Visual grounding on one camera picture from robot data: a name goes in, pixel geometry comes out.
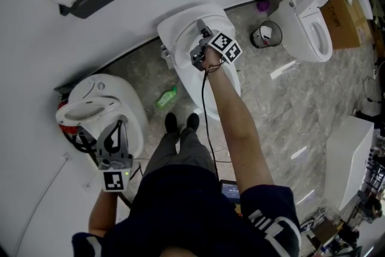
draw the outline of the toilet flush button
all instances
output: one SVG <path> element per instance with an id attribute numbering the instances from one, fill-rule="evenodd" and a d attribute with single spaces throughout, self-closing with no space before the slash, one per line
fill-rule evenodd
<path id="1" fill-rule="evenodd" d="M 105 87 L 106 87 L 105 84 L 103 84 L 102 82 L 100 82 L 100 83 L 97 84 L 97 88 L 98 88 L 99 90 L 103 90 Z"/>

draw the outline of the marble floor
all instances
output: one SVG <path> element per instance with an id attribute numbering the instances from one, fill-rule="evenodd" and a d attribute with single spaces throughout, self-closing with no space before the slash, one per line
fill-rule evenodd
<path id="1" fill-rule="evenodd" d="M 272 0 L 272 10 L 278 1 Z M 227 15 L 244 51 L 236 61 L 241 97 L 254 118 L 274 182 L 289 186 L 296 203 L 315 190 L 297 205 L 300 221 L 319 206 L 329 207 L 333 212 L 323 198 L 327 138 L 354 108 L 370 115 L 380 111 L 378 104 L 365 99 L 362 86 L 363 79 L 372 76 L 374 68 L 372 42 L 365 42 L 361 48 L 334 51 L 326 63 L 298 63 L 280 77 L 271 79 L 271 72 L 294 59 L 282 46 L 256 49 L 251 45 L 250 33 L 267 19 L 267 14 L 259 13 L 256 4 L 251 3 L 231 9 Z M 160 40 L 151 42 L 105 71 L 126 79 L 146 109 L 149 138 L 140 159 L 135 161 L 143 167 L 164 134 L 165 115 L 172 111 L 180 123 L 185 123 L 197 108 L 176 72 L 168 69 L 161 58 L 160 46 Z M 155 101 L 174 85 L 177 86 L 176 99 L 160 110 Z M 365 87 L 368 96 L 379 99 L 378 84 L 367 81 Z M 204 115 L 201 114 L 200 119 L 197 133 L 208 146 Z M 209 131 L 217 160 L 229 162 L 220 123 L 209 119 Z M 293 153 L 305 146 L 304 153 L 291 159 Z M 218 171 L 221 179 L 235 180 L 230 163 L 218 163 Z M 133 179 L 132 185 L 139 181 L 140 175 Z"/>

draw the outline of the toilet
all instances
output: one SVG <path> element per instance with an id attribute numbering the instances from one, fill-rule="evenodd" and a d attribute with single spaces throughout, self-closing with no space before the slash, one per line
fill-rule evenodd
<path id="1" fill-rule="evenodd" d="M 328 0 L 283 0 L 269 19 L 282 30 L 282 45 L 293 57 L 328 61 L 333 52 L 325 20 L 319 10 Z"/>
<path id="2" fill-rule="evenodd" d="M 56 113 L 64 126 L 81 126 L 96 140 L 110 124 L 122 120 L 128 151 L 138 157 L 147 136 L 148 121 L 134 88 L 123 78 L 95 74 L 83 79 L 71 91 L 68 104 Z"/>
<path id="3" fill-rule="evenodd" d="M 202 84 L 205 71 L 197 70 L 190 59 L 192 51 L 202 39 L 197 28 L 197 21 L 201 19 L 211 29 L 214 35 L 222 32 L 231 39 L 235 38 L 235 28 L 224 10 L 217 4 L 204 4 L 181 11 L 158 25 L 158 34 L 167 48 L 170 58 L 194 103 L 203 110 Z M 223 63 L 222 68 L 233 84 L 236 92 L 241 94 L 238 74 L 234 64 Z M 207 115 L 219 121 L 217 105 L 210 83 L 205 84 L 205 106 Z"/>

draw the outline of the red object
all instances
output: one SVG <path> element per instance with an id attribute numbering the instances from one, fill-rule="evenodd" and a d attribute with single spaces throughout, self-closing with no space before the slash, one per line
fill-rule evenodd
<path id="1" fill-rule="evenodd" d="M 66 101 L 62 101 L 59 103 L 58 110 L 62 108 L 63 106 L 67 105 Z M 72 134 L 75 135 L 78 133 L 78 127 L 77 126 L 65 126 L 65 125 L 59 125 L 59 128 L 67 133 L 67 134 Z"/>

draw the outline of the black shoe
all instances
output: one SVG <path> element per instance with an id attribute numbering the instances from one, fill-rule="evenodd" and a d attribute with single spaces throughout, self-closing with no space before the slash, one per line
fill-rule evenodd
<path id="1" fill-rule="evenodd" d="M 173 113 L 168 113 L 164 120 L 164 126 L 168 134 L 179 133 L 176 116 Z"/>
<path id="2" fill-rule="evenodd" d="M 199 116 L 196 113 L 192 113 L 187 119 L 187 128 L 192 128 L 195 132 L 199 128 Z"/>

